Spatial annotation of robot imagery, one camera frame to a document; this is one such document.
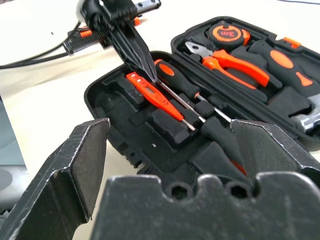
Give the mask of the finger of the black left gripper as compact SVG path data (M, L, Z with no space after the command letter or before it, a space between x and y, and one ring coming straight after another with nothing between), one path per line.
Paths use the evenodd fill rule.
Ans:
M125 36L136 72L146 80L157 82L157 71L150 50L130 20L125 21Z
M136 72L133 66L133 59L131 50L128 45L128 40L125 36L126 25L115 25L114 29L108 32L108 41L112 44L123 62L134 72Z

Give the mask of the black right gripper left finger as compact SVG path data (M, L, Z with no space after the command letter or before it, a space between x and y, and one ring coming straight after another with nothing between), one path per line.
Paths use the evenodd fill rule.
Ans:
M103 179L108 118L77 125L45 160L0 229L2 240L71 240L93 215Z

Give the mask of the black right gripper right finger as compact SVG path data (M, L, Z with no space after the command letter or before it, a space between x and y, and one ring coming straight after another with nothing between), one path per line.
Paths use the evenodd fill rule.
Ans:
M247 177L253 179L262 172L296 172L320 184L320 162L280 127L236 119L230 128Z

